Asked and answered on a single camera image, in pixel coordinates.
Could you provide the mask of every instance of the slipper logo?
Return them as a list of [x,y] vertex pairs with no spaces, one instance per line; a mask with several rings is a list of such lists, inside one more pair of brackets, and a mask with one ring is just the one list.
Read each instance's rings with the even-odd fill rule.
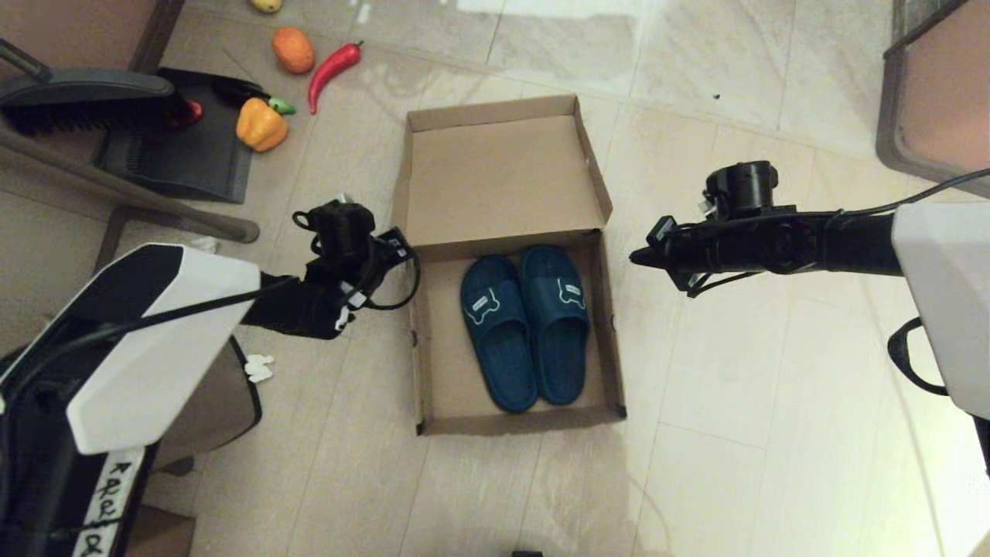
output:
[[557,279],[557,286],[560,287],[560,301],[564,303],[574,303],[584,309],[584,297],[581,295],[581,288],[573,284],[564,284]]
[[491,299],[489,299],[487,295],[484,295],[471,304],[470,310],[464,308],[464,313],[471,318],[471,321],[473,321],[475,325],[484,323],[485,315],[488,315],[493,311],[498,311],[499,308],[502,307],[502,303],[495,297],[495,290],[488,288],[488,293],[491,294]]

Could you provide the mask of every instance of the blue slipper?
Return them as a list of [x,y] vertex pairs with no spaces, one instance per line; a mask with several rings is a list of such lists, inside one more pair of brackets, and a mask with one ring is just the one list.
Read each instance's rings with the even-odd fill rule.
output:
[[512,262],[503,256],[475,262],[460,285],[460,305],[492,400],[507,412],[530,409],[537,401],[537,384],[530,327]]
[[584,389],[590,330],[581,278],[567,255],[552,246],[526,250],[520,275],[537,388],[551,404],[570,404]]

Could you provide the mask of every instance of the box lid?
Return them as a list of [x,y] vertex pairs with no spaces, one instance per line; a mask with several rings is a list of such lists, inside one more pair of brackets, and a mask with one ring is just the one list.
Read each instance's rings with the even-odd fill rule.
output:
[[575,95],[409,113],[395,214],[414,246],[600,229],[611,213]]

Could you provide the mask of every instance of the cardboard box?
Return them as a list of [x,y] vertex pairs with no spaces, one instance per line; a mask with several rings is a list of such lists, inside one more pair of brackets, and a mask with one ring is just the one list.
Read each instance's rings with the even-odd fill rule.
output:
[[[395,220],[420,256],[411,305],[417,430],[498,435],[626,417],[602,229],[612,201],[574,95],[410,112]],[[478,258],[563,248],[581,274],[591,333],[581,397],[522,414],[488,395],[460,308]]]

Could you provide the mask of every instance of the orange fruit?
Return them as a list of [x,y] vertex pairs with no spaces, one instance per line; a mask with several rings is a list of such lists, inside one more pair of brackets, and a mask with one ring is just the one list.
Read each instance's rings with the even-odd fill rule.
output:
[[292,73],[306,73],[316,63],[316,52],[309,37],[295,27],[283,27],[271,38],[271,49],[278,61]]

